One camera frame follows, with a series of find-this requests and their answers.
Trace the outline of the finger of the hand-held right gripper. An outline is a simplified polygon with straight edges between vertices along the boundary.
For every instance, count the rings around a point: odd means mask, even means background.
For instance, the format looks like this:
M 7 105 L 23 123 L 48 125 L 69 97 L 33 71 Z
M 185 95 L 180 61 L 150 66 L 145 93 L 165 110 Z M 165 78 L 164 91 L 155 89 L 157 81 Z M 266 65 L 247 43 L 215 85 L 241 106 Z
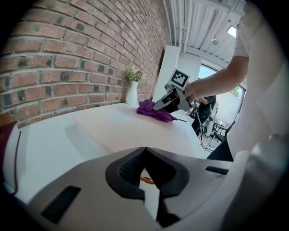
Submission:
M 166 104 L 168 103 L 166 106 L 163 106 L 163 109 L 169 113 L 172 113 L 172 112 L 175 112 L 175 111 L 178 111 L 179 108 L 177 107 L 180 103 L 179 99 L 178 98 L 174 98 L 174 99 L 163 99 L 162 100 L 163 104 Z
M 171 111 L 173 107 L 172 101 L 176 98 L 173 91 L 169 91 L 165 96 L 163 96 L 161 99 L 159 99 L 153 106 L 153 111 L 159 111 L 159 110 L 165 110 L 165 111 Z

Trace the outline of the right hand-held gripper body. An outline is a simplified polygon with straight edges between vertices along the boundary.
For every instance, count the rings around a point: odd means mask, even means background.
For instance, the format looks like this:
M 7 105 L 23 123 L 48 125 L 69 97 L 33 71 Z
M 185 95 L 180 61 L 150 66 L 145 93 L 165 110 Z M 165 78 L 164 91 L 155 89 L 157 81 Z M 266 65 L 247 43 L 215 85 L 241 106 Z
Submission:
M 189 111 L 196 107 L 194 103 L 191 103 L 185 93 L 185 88 L 188 84 L 189 76 L 178 69 L 175 69 L 168 83 L 165 85 L 167 93 L 173 91 L 176 98 L 180 103 L 177 106 L 179 110 Z

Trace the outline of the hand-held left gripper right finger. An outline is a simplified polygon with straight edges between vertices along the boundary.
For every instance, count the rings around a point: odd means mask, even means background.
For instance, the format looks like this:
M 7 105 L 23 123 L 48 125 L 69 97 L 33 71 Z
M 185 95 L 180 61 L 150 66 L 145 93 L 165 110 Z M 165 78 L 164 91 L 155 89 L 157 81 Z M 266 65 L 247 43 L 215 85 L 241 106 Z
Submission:
M 145 170 L 152 184 L 144 184 L 145 204 L 162 227 L 195 211 L 220 186 L 231 162 L 188 157 L 145 148 Z

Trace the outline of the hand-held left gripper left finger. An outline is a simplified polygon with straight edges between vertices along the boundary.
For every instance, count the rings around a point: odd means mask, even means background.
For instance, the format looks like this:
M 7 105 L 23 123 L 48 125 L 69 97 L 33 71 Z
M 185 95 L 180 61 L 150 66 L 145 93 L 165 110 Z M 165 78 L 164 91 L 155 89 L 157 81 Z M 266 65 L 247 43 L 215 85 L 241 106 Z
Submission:
M 39 191 L 28 205 L 49 231 L 159 231 L 139 188 L 144 147 L 80 163 Z

